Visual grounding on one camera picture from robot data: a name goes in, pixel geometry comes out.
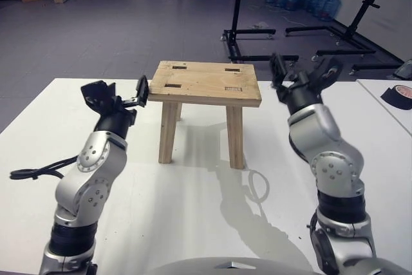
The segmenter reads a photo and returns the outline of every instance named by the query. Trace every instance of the gray floor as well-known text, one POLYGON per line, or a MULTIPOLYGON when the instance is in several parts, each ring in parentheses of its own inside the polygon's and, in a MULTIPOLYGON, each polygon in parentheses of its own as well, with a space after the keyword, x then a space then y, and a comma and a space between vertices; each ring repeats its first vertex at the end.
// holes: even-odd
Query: gray floor
MULTIPOLYGON (((222 29, 230 28, 234 0, 0 1, 0 132, 56 77, 151 78, 161 60, 228 62, 222 29)), ((335 49, 326 32, 285 38, 291 26, 317 25, 306 12, 287 12, 265 0, 242 0, 240 28, 263 23, 274 40, 239 41, 246 54, 298 54, 295 69, 313 67, 318 49, 335 49)), ((378 61, 385 61, 379 56, 378 61)), ((359 56, 345 57, 348 75, 359 56)), ((375 56, 364 61, 376 62, 375 56)), ((255 63, 257 78, 270 80, 268 64, 255 63)), ((387 72, 362 73, 380 78, 387 72)))

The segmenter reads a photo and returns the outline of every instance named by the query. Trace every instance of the metal frame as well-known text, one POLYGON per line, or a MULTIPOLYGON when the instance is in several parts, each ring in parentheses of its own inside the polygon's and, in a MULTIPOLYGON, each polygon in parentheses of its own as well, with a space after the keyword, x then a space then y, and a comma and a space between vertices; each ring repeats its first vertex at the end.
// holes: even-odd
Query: metal frame
MULTIPOLYGON (((238 61, 269 61, 271 55, 242 55, 236 42, 236 36, 238 34, 267 34, 268 39, 272 39, 273 35, 276 33, 276 29, 249 29, 249 30, 238 30, 238 19, 239 19, 239 9, 240 1, 235 0, 232 28, 230 30, 224 30, 221 36, 222 41, 226 41, 226 45, 229 51, 229 59, 232 62, 238 61)), ((283 59, 286 61, 295 62, 299 59, 297 55, 284 55, 283 59)))
POLYGON ((332 36, 338 37, 337 40, 337 45, 339 45, 339 40, 343 40, 350 45, 352 45, 356 50, 318 50, 316 51, 316 54, 314 57, 312 57, 312 60, 315 61, 318 56, 323 56, 323 55, 364 55, 364 54, 373 54, 376 51, 372 50, 365 44, 359 42, 358 40, 354 39, 353 36, 356 34, 356 30, 358 28, 358 25, 360 21, 362 20, 363 16, 365 15, 366 11, 370 6, 379 9, 380 6, 376 5, 375 0, 363 0, 362 6, 359 9, 357 15, 353 19, 351 25, 346 28, 346 30, 343 32, 342 30, 339 30, 335 27, 332 26, 314 26, 314 27, 291 27, 291 28, 286 28, 285 30, 285 36, 288 37, 289 33, 291 32, 305 32, 305 31, 311 31, 311 30, 328 30, 332 36))
POLYGON ((402 64, 354 64, 352 66, 351 72, 349 72, 349 75, 354 75, 358 71, 361 70, 389 70, 389 69, 398 69, 402 64))

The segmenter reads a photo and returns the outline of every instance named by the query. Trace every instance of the black tape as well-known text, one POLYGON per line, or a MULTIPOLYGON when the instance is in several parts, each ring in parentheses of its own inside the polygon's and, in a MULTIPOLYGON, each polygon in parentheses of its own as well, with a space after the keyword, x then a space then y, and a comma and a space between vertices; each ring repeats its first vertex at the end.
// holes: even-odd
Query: black tape
POLYGON ((380 97, 398 109, 412 109, 412 88, 410 87, 395 85, 393 88, 388 88, 380 97))

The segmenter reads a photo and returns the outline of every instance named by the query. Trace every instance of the silver robot arm segment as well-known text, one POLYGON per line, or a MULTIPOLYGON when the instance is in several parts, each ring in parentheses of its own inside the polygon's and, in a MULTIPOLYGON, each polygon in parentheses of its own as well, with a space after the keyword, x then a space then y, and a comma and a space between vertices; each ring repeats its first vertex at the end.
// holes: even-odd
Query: silver robot arm segment
POLYGON ((328 275, 344 274, 349 266, 376 255, 359 178, 363 157, 341 137, 321 97, 337 80, 342 64, 324 59, 312 73, 292 75, 290 87, 282 85, 287 70, 280 55, 272 58, 271 69, 277 96, 291 114, 290 144, 316 179, 319 205, 309 228, 318 265, 328 275))
POLYGON ((75 166, 59 182, 58 203, 51 238, 44 250, 39 274, 95 275, 92 264, 97 222, 109 198, 111 186, 127 162, 126 135, 135 123, 136 110, 145 106, 149 88, 143 76, 137 95, 123 101, 115 85, 98 81, 82 87, 86 104, 100 114, 75 166))

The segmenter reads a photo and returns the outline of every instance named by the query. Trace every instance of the stool seat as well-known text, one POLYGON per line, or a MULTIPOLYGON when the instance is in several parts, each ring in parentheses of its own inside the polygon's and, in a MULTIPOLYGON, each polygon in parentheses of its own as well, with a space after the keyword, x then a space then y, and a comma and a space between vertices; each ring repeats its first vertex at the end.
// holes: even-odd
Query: stool seat
POLYGON ((226 106, 230 166, 243 169, 242 107, 262 99, 251 64, 161 61, 150 83, 149 100, 163 102, 159 162, 172 160, 182 103, 226 106))

